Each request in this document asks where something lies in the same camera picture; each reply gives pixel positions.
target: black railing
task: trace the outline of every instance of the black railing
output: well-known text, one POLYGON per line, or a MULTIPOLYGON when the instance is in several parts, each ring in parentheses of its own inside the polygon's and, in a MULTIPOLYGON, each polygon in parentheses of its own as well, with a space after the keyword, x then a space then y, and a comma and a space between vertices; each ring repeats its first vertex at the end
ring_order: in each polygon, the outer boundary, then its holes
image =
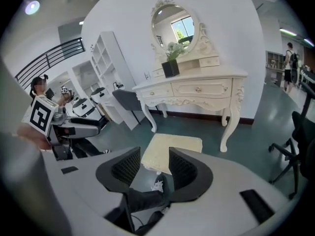
POLYGON ((30 62, 15 76, 15 79, 26 89, 34 77, 43 75, 54 65, 84 51, 85 48, 80 37, 55 46, 30 62))

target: oval mirror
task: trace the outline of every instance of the oval mirror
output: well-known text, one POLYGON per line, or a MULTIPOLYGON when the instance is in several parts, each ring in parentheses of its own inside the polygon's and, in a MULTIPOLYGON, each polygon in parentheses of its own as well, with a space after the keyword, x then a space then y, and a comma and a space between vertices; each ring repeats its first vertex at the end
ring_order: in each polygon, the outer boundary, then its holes
POLYGON ((152 19, 152 31, 161 47, 167 49, 170 42, 183 43, 187 48, 194 36, 194 23, 188 12, 175 4, 158 10, 152 19))

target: backpack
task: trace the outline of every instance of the backpack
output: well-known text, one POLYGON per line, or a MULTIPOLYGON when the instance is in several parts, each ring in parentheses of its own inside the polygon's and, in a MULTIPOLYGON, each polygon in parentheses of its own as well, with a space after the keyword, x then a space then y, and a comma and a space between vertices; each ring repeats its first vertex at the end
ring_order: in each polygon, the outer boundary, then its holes
POLYGON ((292 69, 297 69, 297 56, 296 53, 292 53, 290 50, 287 50, 287 52, 291 53, 291 57, 289 60, 289 65, 292 69))

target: shoelace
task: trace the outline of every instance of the shoelace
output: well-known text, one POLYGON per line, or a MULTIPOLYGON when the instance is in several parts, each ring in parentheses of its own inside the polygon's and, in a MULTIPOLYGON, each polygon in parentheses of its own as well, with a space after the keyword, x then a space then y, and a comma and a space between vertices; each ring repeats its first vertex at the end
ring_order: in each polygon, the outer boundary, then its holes
POLYGON ((157 181, 154 186, 151 187, 151 190, 163 193, 163 181, 157 181))

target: dark baseboard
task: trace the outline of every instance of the dark baseboard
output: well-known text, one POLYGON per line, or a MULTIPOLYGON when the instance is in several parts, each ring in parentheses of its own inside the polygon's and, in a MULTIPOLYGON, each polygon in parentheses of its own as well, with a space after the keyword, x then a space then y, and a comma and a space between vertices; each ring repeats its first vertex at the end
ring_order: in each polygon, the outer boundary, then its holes
MULTIPOLYGON (((150 113, 152 113, 152 114, 161 114, 162 111, 150 110, 150 113)), ((167 114, 169 116, 176 116, 176 117, 183 117, 183 118, 190 118, 190 119, 199 119, 199 120, 215 120, 215 121, 221 122, 221 116, 215 116, 215 115, 203 115, 203 114, 171 112, 171 111, 167 111, 167 114)), ((254 119, 242 118, 241 117, 239 123, 240 124, 252 125, 254 123, 254 119)))

